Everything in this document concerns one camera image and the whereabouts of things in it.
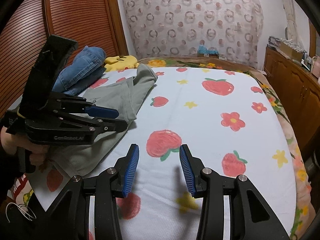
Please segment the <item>person's left hand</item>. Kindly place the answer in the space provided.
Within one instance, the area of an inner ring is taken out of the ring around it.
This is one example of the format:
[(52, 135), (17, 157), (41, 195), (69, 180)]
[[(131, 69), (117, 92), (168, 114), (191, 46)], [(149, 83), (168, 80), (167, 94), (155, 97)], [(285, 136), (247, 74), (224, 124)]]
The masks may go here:
[(48, 145), (33, 144), (25, 135), (7, 133), (6, 127), (1, 129), (1, 145), (3, 150), (10, 155), (14, 155), (19, 148), (30, 151), (29, 160), (35, 166), (40, 166), (44, 163), (49, 150)]

